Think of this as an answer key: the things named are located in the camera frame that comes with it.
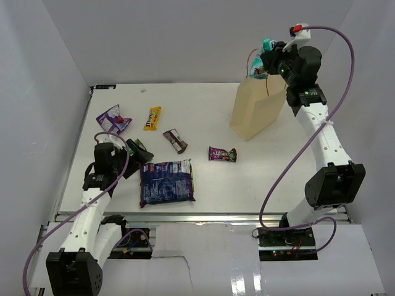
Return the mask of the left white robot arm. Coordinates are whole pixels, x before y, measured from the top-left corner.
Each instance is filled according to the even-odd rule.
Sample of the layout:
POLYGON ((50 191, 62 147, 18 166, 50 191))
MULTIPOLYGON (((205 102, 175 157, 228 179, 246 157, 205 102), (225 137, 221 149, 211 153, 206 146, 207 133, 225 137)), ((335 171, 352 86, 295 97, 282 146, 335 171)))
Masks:
POLYGON ((104 216, 120 178, 129 178, 153 154, 137 142, 105 136, 94 147, 94 162, 88 165, 82 199, 72 227, 59 251, 50 252, 46 269, 54 295, 98 295, 102 268, 115 245, 130 240, 130 230, 120 215, 104 216))

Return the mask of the large blue purple snack bag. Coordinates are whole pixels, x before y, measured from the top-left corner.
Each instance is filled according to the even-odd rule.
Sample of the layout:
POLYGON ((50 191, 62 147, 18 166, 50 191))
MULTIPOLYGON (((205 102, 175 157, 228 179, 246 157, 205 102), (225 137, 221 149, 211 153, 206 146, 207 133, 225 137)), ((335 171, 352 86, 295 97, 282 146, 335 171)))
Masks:
POLYGON ((141 208, 146 205, 195 201, 190 159, 146 163, 140 168, 140 179, 141 208))

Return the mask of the teal candy pouch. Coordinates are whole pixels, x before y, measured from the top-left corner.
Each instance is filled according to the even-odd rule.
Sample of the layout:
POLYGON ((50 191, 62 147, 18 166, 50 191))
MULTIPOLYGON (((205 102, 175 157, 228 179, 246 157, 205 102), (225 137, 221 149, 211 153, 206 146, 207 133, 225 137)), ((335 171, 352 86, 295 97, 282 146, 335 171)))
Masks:
POLYGON ((271 38, 265 38, 262 40, 262 45, 260 48, 255 49, 251 52, 251 54, 255 53, 254 60, 252 61, 251 66, 249 66, 249 63, 247 63, 247 77, 248 78, 253 78, 257 80, 264 80, 267 78, 267 71, 264 67, 263 61, 260 58, 260 55, 271 51, 277 41, 271 38))

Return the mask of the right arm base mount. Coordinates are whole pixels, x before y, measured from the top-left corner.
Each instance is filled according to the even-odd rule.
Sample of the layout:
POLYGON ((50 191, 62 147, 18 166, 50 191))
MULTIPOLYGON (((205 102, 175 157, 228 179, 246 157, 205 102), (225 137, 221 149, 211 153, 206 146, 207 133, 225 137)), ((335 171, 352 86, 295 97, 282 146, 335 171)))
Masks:
POLYGON ((258 242, 261 262, 318 260, 312 228, 281 232, 255 228, 251 234, 258 242))

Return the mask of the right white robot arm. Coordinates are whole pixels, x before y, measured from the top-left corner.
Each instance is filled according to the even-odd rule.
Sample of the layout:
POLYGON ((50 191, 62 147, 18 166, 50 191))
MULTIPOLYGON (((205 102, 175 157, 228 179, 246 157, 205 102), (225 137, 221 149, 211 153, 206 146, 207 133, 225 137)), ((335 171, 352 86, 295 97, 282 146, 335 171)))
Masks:
POLYGON ((344 150, 329 119, 326 97, 316 82, 321 52, 312 46, 286 47, 278 42, 261 59, 268 74, 284 79, 286 101, 309 138, 317 168, 306 182, 304 199, 279 223, 279 240, 292 246, 301 238, 297 226, 309 227, 332 209, 354 201, 366 171, 344 150))

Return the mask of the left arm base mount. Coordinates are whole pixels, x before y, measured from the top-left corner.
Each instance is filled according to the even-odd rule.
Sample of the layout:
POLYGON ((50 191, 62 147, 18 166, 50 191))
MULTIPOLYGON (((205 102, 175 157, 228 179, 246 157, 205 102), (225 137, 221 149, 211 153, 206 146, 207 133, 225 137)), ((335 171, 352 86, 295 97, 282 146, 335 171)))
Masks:
POLYGON ((128 222, 124 216, 111 215, 105 216, 101 221, 102 225, 105 224, 117 224, 121 226, 121 235, 126 234, 121 243, 111 251, 109 259, 125 259, 125 260, 149 260, 151 259, 151 249, 149 248, 150 243, 150 229, 141 228, 141 231, 131 231, 128 227, 128 222))

